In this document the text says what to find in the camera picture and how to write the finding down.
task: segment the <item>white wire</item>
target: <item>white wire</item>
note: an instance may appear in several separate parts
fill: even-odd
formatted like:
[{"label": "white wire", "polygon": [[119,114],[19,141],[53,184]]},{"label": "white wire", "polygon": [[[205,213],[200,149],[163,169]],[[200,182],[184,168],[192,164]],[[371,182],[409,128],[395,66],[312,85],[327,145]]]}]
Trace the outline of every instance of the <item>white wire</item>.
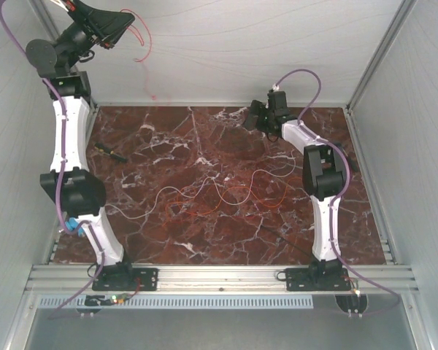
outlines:
[{"label": "white wire", "polygon": [[248,187],[248,195],[247,195],[247,197],[246,197],[243,201],[238,202],[238,203],[231,203],[231,202],[226,201],[226,200],[223,198],[223,196],[220,194],[219,187],[218,187],[218,183],[215,181],[215,178],[213,178],[213,177],[211,177],[211,176],[208,176],[206,179],[203,180],[203,183],[201,184],[201,187],[199,188],[198,192],[197,192],[195,195],[186,195],[185,193],[182,193],[182,191],[180,191],[178,188],[173,187],[173,186],[165,186],[165,187],[161,188],[161,189],[159,190],[158,194],[155,196],[154,205],[153,205],[152,209],[149,210],[149,211],[147,211],[147,212],[144,213],[143,215],[139,215],[139,216],[137,216],[137,217],[129,217],[128,215],[126,215],[126,214],[122,211],[122,209],[118,208],[118,207],[115,206],[114,204],[110,204],[110,203],[108,203],[108,204],[106,204],[106,206],[110,206],[110,207],[116,209],[116,210],[119,211],[119,212],[120,212],[120,213],[121,213],[126,219],[129,219],[129,220],[140,219],[140,218],[142,218],[142,217],[146,217],[147,215],[151,214],[151,213],[154,211],[154,209],[155,209],[155,207],[157,206],[157,203],[158,203],[159,195],[161,194],[162,191],[164,191],[164,190],[174,190],[174,191],[178,192],[179,194],[181,194],[183,197],[190,198],[190,199],[192,199],[192,198],[196,198],[196,196],[201,192],[201,190],[203,189],[204,185],[206,184],[206,181],[209,180],[209,179],[211,179],[212,182],[214,183],[214,186],[215,186],[215,188],[216,188],[216,191],[218,192],[218,195],[219,195],[220,199],[221,199],[223,202],[225,202],[225,203],[227,203],[228,205],[231,205],[231,206],[239,206],[239,205],[245,203],[246,201],[248,201],[248,198],[250,197],[250,194],[251,194],[251,187],[253,186],[253,178],[255,177],[255,174],[256,174],[256,173],[258,173],[258,172],[261,171],[261,172],[264,172],[264,173],[266,173],[266,174],[269,174],[269,175],[271,175],[271,176],[278,177],[278,178],[287,177],[287,176],[291,175],[291,174],[293,173],[293,171],[295,170],[296,165],[297,165],[296,160],[295,160],[295,157],[293,156],[293,150],[292,150],[292,152],[291,152],[291,157],[292,157],[292,159],[293,159],[293,168],[292,168],[292,170],[289,171],[286,175],[276,175],[276,174],[273,174],[273,173],[271,173],[270,171],[267,171],[267,170],[264,170],[264,169],[257,169],[257,170],[255,170],[255,171],[253,172],[253,174],[251,175],[251,181],[250,181],[250,186]]}]

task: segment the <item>metal bracket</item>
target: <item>metal bracket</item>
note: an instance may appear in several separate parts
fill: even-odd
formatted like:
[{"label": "metal bracket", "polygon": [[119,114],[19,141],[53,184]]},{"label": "metal bracket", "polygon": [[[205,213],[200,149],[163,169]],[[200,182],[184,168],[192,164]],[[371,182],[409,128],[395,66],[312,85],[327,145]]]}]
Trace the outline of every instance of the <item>metal bracket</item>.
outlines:
[{"label": "metal bracket", "polygon": [[285,285],[289,292],[350,291],[350,282],[344,276],[349,276],[347,269],[341,273],[329,273],[319,279],[313,279],[306,268],[286,268]]},{"label": "metal bracket", "polygon": [[103,279],[96,279],[93,290],[103,291],[134,291],[138,287],[137,279],[141,281],[139,292],[155,292],[158,288],[159,270],[157,268],[133,268],[133,279],[128,284],[126,281],[120,284],[107,284]]}]

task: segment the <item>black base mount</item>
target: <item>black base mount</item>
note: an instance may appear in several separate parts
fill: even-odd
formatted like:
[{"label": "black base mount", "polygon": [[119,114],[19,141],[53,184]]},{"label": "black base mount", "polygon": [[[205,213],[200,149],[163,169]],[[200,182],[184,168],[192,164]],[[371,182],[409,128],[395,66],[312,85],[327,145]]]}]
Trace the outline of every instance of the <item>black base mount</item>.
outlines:
[{"label": "black base mount", "polygon": [[286,268],[285,284],[289,292],[351,290],[347,270],[338,260],[318,261],[314,258],[308,268]]},{"label": "black base mount", "polygon": [[134,268],[126,252],[123,252],[123,260],[115,265],[104,266],[101,274],[93,283],[93,290],[102,291],[135,291],[153,292],[158,286],[157,268]]},{"label": "black base mount", "polygon": [[368,295],[336,295],[336,304],[350,316],[361,316],[368,308]]}]

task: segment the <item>enclosure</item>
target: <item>enclosure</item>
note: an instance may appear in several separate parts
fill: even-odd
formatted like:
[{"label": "enclosure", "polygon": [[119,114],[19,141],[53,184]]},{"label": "enclosure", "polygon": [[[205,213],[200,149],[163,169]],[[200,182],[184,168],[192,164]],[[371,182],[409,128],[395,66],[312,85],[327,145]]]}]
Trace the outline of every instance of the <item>enclosure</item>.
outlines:
[{"label": "enclosure", "polygon": [[[79,6],[0,2],[23,47],[57,40]],[[0,349],[438,349],[438,0],[85,4],[134,14],[74,72],[91,84],[81,137],[109,226],[157,287],[110,307],[86,305],[113,294],[90,287],[49,319],[99,264],[39,185],[58,111],[0,22]],[[300,71],[278,90],[295,69],[317,79]],[[350,163],[347,292],[289,291],[279,275],[315,258],[304,155],[242,124],[282,90]],[[362,317],[337,305],[354,290]]]}]

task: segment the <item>gray floor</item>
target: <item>gray floor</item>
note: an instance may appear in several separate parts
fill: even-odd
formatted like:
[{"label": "gray floor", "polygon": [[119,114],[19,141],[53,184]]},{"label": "gray floor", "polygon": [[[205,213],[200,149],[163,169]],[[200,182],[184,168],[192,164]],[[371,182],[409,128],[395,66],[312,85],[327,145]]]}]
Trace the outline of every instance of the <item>gray floor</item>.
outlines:
[{"label": "gray floor", "polygon": [[[264,350],[414,349],[404,307],[379,316],[336,314],[334,297],[316,297],[313,310],[111,310],[94,319],[49,321],[38,310],[29,349]],[[369,308],[392,303],[374,296]],[[74,311],[64,311],[68,316]]]}]

